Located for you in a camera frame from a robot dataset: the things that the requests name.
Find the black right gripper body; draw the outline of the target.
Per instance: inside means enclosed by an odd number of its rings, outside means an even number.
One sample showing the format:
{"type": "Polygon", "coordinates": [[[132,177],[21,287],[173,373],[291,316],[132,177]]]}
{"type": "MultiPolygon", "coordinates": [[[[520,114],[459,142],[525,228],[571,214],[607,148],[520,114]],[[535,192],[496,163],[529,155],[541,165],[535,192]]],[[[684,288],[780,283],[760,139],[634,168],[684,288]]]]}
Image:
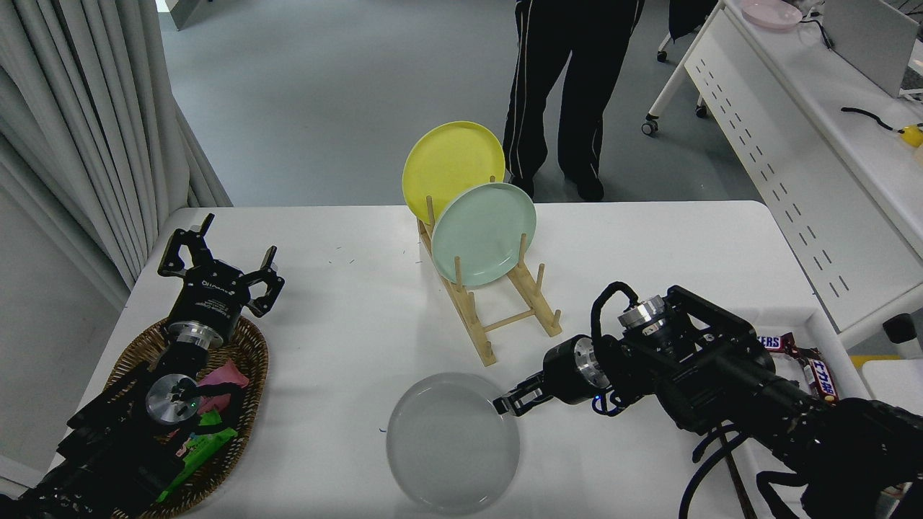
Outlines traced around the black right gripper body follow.
{"type": "Polygon", "coordinates": [[[545,392],[566,404],[580,404],[598,394],[598,364],[590,336],[577,335],[544,356],[545,392]]]}

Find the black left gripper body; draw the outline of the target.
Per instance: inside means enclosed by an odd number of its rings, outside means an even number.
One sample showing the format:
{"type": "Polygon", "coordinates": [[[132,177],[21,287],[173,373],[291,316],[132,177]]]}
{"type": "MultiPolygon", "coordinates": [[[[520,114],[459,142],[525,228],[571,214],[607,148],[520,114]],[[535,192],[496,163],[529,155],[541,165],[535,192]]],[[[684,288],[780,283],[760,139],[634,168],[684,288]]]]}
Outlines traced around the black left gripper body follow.
{"type": "Polygon", "coordinates": [[[185,271],[182,290],[169,314],[169,334],[184,327],[208,327],[220,339],[233,335],[241,312],[250,300],[242,283],[244,273],[224,262],[207,262],[185,271]]]}

